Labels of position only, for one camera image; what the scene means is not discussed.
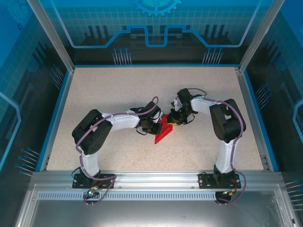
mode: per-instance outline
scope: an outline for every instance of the blue printed backdrop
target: blue printed backdrop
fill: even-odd
[[[303,1],[285,0],[248,66],[260,113],[286,181],[303,181],[302,9]]]
[[[35,169],[21,149],[39,156],[66,68],[26,0],[0,0],[0,31],[0,223],[14,226]]]
[[[76,64],[123,64],[125,52],[114,50],[119,48],[131,52],[132,63],[236,64],[271,1],[88,0],[71,5],[44,0],[42,4]]]

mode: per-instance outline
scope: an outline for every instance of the speckled table surface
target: speckled table surface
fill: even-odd
[[[237,149],[235,167],[263,169],[233,67],[77,68],[47,169],[73,170],[79,166],[71,132],[90,110],[123,112],[145,106],[158,96],[158,105],[169,113],[170,103],[185,87],[204,89],[209,98],[236,100],[247,129]],[[98,152],[100,169],[212,170],[218,156],[219,140],[211,118],[202,113],[197,114],[191,124],[174,127],[157,145],[154,140],[154,136],[141,136],[135,129],[110,133]]]

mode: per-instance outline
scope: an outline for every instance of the red triangular block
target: red triangular block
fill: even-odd
[[[159,143],[164,137],[166,137],[172,131],[172,125],[167,124],[167,114],[163,116],[162,119],[158,120],[159,123],[162,123],[162,131],[159,135],[155,137],[155,144]]]

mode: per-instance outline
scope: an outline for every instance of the gear graphic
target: gear graphic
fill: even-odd
[[[26,0],[1,0],[0,5],[6,6],[18,23],[21,23],[27,17],[28,7]]]
[[[142,13],[157,17],[159,14],[164,16],[165,13],[170,13],[172,9],[176,9],[176,5],[180,4],[181,0],[134,0],[134,3]]]

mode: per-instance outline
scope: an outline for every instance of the mounting plate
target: mounting plate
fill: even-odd
[[[241,182],[239,179],[238,174],[234,174],[230,180],[236,180],[237,182],[237,189],[241,188]],[[221,185],[217,185],[213,174],[201,173],[198,174],[198,182],[200,189],[233,189],[235,185],[230,181],[222,182]]]
[[[114,176],[114,174],[100,174],[98,178],[107,178]],[[103,184],[101,184],[98,188],[99,189],[107,189],[110,185],[111,181],[105,181]],[[87,181],[87,178],[83,176],[83,174],[75,174],[74,181],[72,183],[72,188],[91,188],[92,185]]]

